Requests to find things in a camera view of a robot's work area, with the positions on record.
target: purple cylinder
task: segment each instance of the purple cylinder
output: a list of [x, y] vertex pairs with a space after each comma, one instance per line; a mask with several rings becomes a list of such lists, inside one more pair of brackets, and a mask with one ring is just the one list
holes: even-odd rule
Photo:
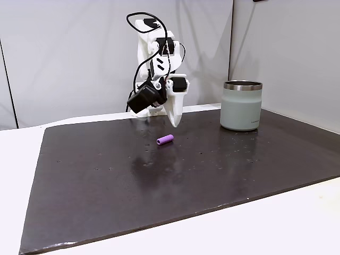
[[161, 137], [157, 139], [157, 144], [158, 145], [163, 145], [167, 142], [171, 142], [174, 140], [174, 136], [172, 134], [166, 135], [165, 137]]

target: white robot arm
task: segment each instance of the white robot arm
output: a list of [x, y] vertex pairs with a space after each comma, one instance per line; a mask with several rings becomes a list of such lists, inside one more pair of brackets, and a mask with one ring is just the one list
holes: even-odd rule
[[[132, 15], [146, 14], [153, 19], [129, 22]], [[164, 107], [173, 127], [177, 127], [183, 111], [183, 99], [189, 90], [185, 74], [175, 74], [182, 64], [180, 43], [157, 17], [148, 13], [134, 13], [126, 17], [128, 23], [139, 32], [138, 63], [134, 78], [134, 95], [127, 105], [138, 113], [146, 108]], [[138, 74], [143, 82], [135, 82]]]

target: cup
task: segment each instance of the cup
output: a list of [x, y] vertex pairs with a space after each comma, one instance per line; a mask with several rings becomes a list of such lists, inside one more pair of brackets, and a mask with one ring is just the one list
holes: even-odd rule
[[261, 82], [225, 82], [221, 103], [221, 126], [235, 131], [257, 129], [260, 124], [261, 104]]

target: white wall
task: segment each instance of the white wall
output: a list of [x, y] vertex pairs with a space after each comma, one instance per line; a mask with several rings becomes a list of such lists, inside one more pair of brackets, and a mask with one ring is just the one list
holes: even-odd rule
[[0, 130], [16, 129], [5, 66], [0, 49]]
[[235, 0], [231, 79], [263, 82], [263, 108], [340, 132], [340, 1]]
[[137, 32], [125, 17], [159, 16], [185, 44], [185, 105], [220, 101], [232, 0], [0, 0], [0, 37], [20, 127], [125, 111]]

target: dark table mat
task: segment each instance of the dark table mat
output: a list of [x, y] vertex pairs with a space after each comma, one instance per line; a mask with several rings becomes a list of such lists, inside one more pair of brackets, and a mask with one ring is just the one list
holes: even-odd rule
[[[340, 174], [340, 135], [265, 110], [258, 130], [234, 132], [220, 127], [219, 113], [183, 114], [177, 129], [167, 116], [46, 129], [20, 253], [132, 233]], [[170, 133], [173, 143], [156, 144]]]

